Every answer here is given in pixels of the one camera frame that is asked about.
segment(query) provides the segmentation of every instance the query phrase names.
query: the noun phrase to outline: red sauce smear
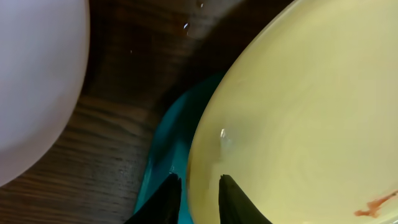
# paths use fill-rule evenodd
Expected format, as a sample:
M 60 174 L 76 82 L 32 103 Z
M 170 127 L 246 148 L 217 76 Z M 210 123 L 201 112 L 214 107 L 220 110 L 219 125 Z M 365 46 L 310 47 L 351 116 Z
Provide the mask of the red sauce smear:
M 379 214 L 377 213 L 378 210 L 380 210 L 380 206 L 388 201 L 390 198 L 395 197 L 398 194 L 398 190 L 396 190 L 395 192 L 380 198 L 380 199 L 376 199 L 373 200 L 372 202 L 368 202 L 366 205 L 368 206 L 367 211 L 362 211 L 362 210 L 358 210 L 356 212 L 354 212 L 355 216 L 369 216 L 369 217 L 373 217 L 373 218 L 377 218 L 379 216 Z

